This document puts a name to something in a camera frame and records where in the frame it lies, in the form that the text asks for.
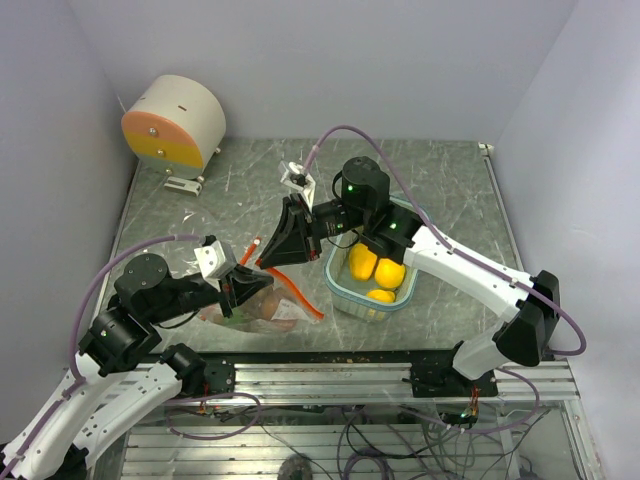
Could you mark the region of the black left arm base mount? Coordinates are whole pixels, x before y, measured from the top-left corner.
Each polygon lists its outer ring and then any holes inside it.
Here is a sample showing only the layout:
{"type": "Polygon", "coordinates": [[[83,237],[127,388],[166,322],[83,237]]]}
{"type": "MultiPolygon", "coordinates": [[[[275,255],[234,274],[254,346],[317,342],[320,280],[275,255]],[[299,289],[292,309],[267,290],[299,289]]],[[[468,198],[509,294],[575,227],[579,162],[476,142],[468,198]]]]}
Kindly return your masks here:
{"type": "Polygon", "coordinates": [[[183,343],[170,346],[160,359],[182,382],[180,398],[227,393],[235,385],[235,369],[230,363],[222,358],[207,359],[183,343]]]}

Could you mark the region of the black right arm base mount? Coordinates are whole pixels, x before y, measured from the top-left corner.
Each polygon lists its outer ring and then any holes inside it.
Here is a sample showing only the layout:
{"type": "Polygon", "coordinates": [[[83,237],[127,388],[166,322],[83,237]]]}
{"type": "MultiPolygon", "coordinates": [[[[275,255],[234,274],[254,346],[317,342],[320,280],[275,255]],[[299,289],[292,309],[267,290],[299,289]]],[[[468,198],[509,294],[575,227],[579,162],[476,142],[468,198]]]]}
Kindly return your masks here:
{"type": "Polygon", "coordinates": [[[414,398],[471,398],[473,393],[492,398],[498,395],[493,374],[490,370],[476,380],[469,380],[448,365],[422,362],[413,363],[402,382],[410,386],[414,398]]]}

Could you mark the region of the light blue fruit basket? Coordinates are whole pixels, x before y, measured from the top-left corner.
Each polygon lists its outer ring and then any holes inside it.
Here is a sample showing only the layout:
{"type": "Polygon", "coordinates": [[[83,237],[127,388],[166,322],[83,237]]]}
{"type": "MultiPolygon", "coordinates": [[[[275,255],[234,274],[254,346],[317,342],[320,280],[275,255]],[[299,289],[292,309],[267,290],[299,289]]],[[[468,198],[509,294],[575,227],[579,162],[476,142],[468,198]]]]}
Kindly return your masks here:
{"type": "Polygon", "coordinates": [[[335,309],[364,321],[383,322],[409,305],[417,284],[417,269],[406,267],[403,283],[391,290],[396,294],[394,303],[379,303],[366,296],[371,290],[384,289],[376,283],[374,273],[368,281],[361,282],[354,280],[349,271],[349,252],[359,243],[358,235],[349,229],[330,241],[333,246],[324,266],[324,280],[335,309]]]}

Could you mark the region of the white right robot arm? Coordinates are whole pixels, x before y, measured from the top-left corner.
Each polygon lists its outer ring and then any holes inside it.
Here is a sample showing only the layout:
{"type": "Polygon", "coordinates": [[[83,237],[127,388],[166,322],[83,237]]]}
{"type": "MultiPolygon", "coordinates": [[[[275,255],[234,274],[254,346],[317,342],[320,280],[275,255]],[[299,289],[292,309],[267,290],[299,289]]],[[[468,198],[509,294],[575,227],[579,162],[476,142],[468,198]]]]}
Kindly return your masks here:
{"type": "Polygon", "coordinates": [[[536,276],[496,263],[445,237],[418,208],[405,207],[389,194],[390,178],[368,157],[348,160],[336,175],[341,191],[315,205],[313,178],[294,162],[281,162],[280,181],[292,189],[285,197],[276,230],[262,251],[262,269],[314,261],[324,239],[356,230],[381,259],[431,274],[472,296],[498,318],[497,325],[455,347],[451,365],[440,373],[442,387],[459,396],[484,373],[514,362],[537,366],[558,322],[552,308],[558,279],[536,276]]]}

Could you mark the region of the bunch of brown longans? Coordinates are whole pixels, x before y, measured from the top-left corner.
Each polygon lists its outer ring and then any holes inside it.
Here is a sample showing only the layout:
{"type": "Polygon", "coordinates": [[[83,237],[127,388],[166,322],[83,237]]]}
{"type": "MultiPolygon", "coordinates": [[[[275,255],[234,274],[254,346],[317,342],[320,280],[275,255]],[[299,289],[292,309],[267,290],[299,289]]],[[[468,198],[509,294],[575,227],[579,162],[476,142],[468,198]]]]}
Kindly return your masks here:
{"type": "Polygon", "coordinates": [[[241,326],[261,320],[260,316],[254,315],[244,307],[236,307],[231,311],[230,317],[223,315],[222,307],[219,304],[213,304],[202,309],[197,318],[203,322],[209,322],[223,327],[239,329],[241,326]]]}

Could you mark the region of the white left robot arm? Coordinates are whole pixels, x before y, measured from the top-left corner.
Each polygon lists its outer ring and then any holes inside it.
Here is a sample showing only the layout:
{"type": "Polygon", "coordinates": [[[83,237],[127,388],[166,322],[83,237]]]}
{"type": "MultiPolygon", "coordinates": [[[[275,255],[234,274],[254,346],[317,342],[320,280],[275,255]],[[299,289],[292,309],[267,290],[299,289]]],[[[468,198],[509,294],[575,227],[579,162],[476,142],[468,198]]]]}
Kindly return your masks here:
{"type": "Polygon", "coordinates": [[[175,278],[163,257],[134,257],[107,309],[72,350],[70,371],[29,425],[1,449],[4,479],[81,479],[126,430],[162,403],[202,394],[206,362],[183,343],[168,347],[129,392],[110,388],[160,343],[159,326],[217,305],[224,316],[272,285],[215,246],[196,251],[203,272],[175,278]]]}

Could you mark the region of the clear zip bag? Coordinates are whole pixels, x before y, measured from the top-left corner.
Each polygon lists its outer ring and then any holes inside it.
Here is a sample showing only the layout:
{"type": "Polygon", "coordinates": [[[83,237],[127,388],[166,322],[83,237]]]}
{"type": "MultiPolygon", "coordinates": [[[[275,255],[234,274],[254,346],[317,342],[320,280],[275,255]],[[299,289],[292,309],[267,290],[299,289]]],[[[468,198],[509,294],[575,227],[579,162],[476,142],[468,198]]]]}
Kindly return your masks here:
{"type": "Polygon", "coordinates": [[[206,209],[186,208],[180,226],[188,233],[215,235],[231,245],[239,263],[249,267],[262,244],[259,235],[250,234],[230,220],[214,215],[206,209]]]}
{"type": "Polygon", "coordinates": [[[259,334],[287,333],[301,324],[318,324],[324,320],[324,314],[286,274],[276,268],[267,272],[274,284],[260,290],[240,307],[233,308],[231,317],[224,317],[221,307],[213,305],[198,313],[196,318],[227,329],[259,334]]]}

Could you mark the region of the yellow mango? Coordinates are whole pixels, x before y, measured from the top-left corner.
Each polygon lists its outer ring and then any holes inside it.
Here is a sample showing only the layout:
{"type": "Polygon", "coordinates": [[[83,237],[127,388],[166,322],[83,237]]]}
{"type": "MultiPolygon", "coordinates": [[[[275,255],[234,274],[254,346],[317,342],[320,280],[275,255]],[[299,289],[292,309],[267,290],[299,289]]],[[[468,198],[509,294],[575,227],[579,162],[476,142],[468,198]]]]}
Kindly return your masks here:
{"type": "Polygon", "coordinates": [[[366,296],[379,303],[394,303],[396,301],[396,294],[391,290],[374,289],[369,291],[366,296]]]}

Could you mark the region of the yellow bell pepper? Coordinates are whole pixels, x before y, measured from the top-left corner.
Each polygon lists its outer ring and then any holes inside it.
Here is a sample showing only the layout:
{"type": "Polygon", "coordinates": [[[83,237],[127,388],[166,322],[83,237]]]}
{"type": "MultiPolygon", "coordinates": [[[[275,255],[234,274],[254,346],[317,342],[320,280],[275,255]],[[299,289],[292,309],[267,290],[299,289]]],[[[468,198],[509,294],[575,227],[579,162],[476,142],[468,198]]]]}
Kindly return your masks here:
{"type": "Polygon", "coordinates": [[[357,243],[349,252],[348,265],[351,276],[356,281],[366,282],[374,273],[378,256],[363,243],[357,243]]]}

